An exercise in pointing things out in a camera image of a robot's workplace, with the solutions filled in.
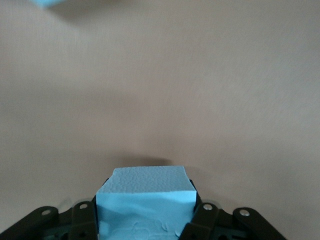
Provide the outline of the brown table mat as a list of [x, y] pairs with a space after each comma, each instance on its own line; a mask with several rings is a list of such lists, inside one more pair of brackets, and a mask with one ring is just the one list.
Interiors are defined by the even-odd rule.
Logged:
[[320, 0], [0, 0], [0, 232], [148, 165], [320, 240]]

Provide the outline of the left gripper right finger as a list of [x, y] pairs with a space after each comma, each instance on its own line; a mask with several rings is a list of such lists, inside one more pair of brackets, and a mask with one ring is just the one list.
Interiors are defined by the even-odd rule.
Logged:
[[193, 217], [178, 240], [287, 240], [259, 212], [240, 207], [231, 214], [196, 197]]

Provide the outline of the light blue foam cube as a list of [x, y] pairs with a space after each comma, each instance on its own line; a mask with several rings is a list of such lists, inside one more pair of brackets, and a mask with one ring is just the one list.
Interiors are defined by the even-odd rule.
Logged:
[[178, 240], [197, 190], [183, 166], [116, 168], [96, 192], [99, 240]]
[[40, 8], [49, 8], [55, 6], [65, 0], [30, 0], [33, 4]]

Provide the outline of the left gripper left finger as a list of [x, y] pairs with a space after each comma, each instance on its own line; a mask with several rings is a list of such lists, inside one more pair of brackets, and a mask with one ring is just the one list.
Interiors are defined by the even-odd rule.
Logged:
[[0, 240], [99, 240], [97, 215], [95, 198], [64, 212], [42, 206], [0, 233]]

